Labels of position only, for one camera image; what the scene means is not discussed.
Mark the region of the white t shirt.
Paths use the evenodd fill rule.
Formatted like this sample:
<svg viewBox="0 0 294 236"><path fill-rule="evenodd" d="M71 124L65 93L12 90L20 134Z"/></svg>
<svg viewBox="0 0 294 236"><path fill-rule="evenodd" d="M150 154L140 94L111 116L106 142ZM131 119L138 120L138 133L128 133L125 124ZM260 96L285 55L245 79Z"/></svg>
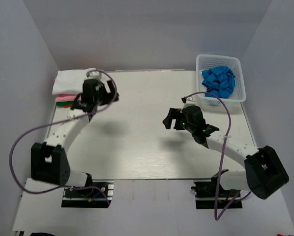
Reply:
<svg viewBox="0 0 294 236"><path fill-rule="evenodd" d="M81 93L84 80L87 79L86 73L91 70L95 70L95 68L59 70L53 85L52 95Z"/></svg>

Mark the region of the blue t shirt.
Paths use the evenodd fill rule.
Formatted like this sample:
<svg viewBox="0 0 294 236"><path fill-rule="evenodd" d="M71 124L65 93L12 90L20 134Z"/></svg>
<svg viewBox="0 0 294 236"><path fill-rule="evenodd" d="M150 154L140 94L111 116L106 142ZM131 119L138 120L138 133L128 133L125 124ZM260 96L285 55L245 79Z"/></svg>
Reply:
<svg viewBox="0 0 294 236"><path fill-rule="evenodd" d="M228 99L235 89L235 75L227 66L217 66L202 71L205 97Z"/></svg>

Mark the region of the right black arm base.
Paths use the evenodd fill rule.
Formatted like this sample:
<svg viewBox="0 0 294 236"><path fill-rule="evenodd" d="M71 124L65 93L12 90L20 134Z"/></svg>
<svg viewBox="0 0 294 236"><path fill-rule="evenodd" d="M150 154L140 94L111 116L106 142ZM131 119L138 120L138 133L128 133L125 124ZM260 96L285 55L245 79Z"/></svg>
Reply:
<svg viewBox="0 0 294 236"><path fill-rule="evenodd" d="M214 209L215 184L212 181L196 181L191 187L195 193L196 209ZM217 208L223 209L235 196L237 190L219 188Z"/></svg>

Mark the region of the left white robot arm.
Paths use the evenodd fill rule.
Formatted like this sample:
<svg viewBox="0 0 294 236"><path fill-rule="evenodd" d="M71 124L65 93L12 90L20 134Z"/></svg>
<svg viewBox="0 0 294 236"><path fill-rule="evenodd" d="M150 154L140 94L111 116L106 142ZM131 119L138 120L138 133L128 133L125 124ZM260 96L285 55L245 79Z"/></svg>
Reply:
<svg viewBox="0 0 294 236"><path fill-rule="evenodd" d="M74 171L69 165L67 152L80 132L99 112L118 101L115 82L105 84L100 79L86 79L83 91L73 101L67 121L61 124L44 142L31 147L31 178L58 186L76 187L82 196L93 192L90 174Z"/></svg>

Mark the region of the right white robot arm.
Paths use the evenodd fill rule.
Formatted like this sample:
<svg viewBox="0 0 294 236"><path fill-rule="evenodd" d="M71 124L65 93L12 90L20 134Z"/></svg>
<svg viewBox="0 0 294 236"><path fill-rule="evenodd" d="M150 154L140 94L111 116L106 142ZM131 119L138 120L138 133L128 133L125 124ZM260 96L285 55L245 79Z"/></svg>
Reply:
<svg viewBox="0 0 294 236"><path fill-rule="evenodd" d="M217 196L245 190L265 200L290 180L274 148L250 146L224 135L219 128L206 123L202 110L196 105L170 108L162 123L166 129L188 131L196 143L231 158L244 168L244 171L224 169L211 178L210 187Z"/></svg>

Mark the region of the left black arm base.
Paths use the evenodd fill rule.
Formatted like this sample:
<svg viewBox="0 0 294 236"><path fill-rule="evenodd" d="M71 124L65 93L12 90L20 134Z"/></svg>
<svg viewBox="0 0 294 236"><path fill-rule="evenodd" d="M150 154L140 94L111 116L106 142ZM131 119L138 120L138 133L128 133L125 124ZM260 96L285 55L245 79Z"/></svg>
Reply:
<svg viewBox="0 0 294 236"><path fill-rule="evenodd" d="M76 190L65 188L61 201L62 208L108 208L113 198L113 180L94 180L96 188Z"/></svg>

